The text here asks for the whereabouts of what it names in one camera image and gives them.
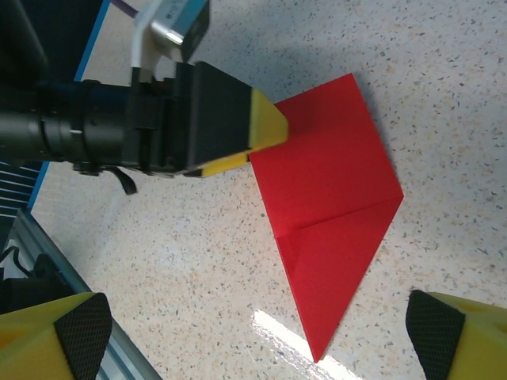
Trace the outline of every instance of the red origami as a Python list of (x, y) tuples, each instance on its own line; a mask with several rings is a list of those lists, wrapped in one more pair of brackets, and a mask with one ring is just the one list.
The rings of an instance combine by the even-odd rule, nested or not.
[(318, 361), (403, 193), (351, 74), (277, 107), (289, 140), (250, 159)]

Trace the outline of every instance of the blue edge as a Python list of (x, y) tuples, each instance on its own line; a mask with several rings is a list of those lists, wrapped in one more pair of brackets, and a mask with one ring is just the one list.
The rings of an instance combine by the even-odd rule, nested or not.
[[(102, 2), (101, 8), (98, 11), (97, 20), (93, 25), (92, 32), (90, 34), (90, 38), (88, 39), (88, 44), (86, 44), (85, 51), (83, 52), (81, 62), (79, 63), (78, 71), (74, 77), (75, 81), (80, 81), (82, 79), (83, 74), (85, 73), (86, 64), (88, 64), (88, 60), (90, 59), (90, 55), (92, 54), (93, 46), (95, 45), (95, 41), (97, 40), (98, 33), (101, 31), (102, 23), (105, 19), (105, 14), (107, 13), (109, 8), (109, 0), (104, 0)], [(30, 196), (29, 204), (27, 205), (28, 210), (33, 209), (33, 205), (39, 195), (40, 187), (42, 186), (42, 182), (44, 181), (44, 177), (46, 176), (46, 172), (48, 171), (49, 162), (43, 162), (42, 167), (39, 171), (39, 176), (33, 186), (32, 195)]]

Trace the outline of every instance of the red paper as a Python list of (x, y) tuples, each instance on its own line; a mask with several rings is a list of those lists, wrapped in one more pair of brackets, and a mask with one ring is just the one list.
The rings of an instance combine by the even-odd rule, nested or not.
[(250, 160), (318, 361), (403, 194), (351, 74), (277, 106), (289, 140)]

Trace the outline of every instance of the speckled floor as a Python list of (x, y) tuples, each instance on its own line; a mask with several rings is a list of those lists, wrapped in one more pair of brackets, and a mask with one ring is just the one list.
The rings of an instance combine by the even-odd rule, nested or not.
[[(406, 194), (326, 359), (307, 359), (249, 166), (135, 176), (127, 197), (108, 174), (54, 164), (34, 215), (163, 378), (424, 378), (410, 289), (507, 307), (507, 4), (212, 0), (212, 12), (196, 58), (273, 101), (353, 72)], [(132, 31), (109, 11), (87, 78), (128, 83)]]

